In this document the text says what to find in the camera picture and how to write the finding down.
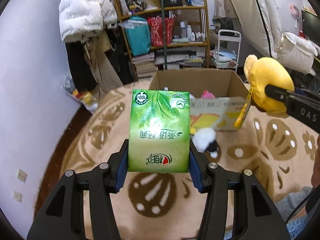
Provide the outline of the grey sleeve forearm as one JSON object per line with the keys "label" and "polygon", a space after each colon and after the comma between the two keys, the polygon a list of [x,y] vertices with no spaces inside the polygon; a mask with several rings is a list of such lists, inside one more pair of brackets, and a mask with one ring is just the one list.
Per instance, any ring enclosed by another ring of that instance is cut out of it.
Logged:
{"label": "grey sleeve forearm", "polygon": [[276,206],[282,219],[287,220],[292,211],[311,193],[311,191],[311,187],[305,186],[300,191],[291,192],[280,201],[275,202],[274,205]]}

